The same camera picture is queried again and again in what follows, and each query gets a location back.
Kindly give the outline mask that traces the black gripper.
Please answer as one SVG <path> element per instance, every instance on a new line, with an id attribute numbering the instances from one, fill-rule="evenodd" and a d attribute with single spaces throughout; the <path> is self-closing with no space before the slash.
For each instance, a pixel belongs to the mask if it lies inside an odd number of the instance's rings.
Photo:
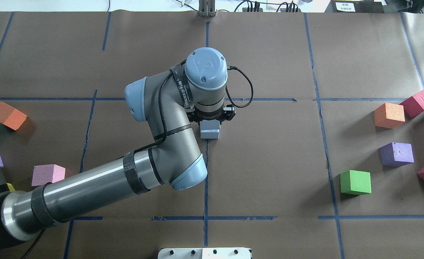
<path id="1" fill-rule="evenodd" d="M 194 106 L 189 109 L 189 121 L 200 123 L 204 120 L 218 120 L 219 123 L 222 123 L 224 120 L 228 120 L 230 115 L 230 110 L 225 110 L 225 107 L 222 105 L 221 108 L 213 112 L 205 112 L 200 110 L 198 107 Z"/>

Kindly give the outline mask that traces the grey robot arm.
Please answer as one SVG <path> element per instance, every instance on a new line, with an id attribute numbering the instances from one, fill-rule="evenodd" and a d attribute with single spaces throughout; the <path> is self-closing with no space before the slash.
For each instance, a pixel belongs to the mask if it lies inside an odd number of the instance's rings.
<path id="1" fill-rule="evenodd" d="M 10 192 L 0 169 L 0 249 L 162 184 L 181 191 L 201 183 L 208 172 L 191 122 L 223 115 L 227 80 L 225 56 L 201 47 L 169 71 L 125 87 L 130 113 L 148 123 L 154 143 L 30 192 Z"/>

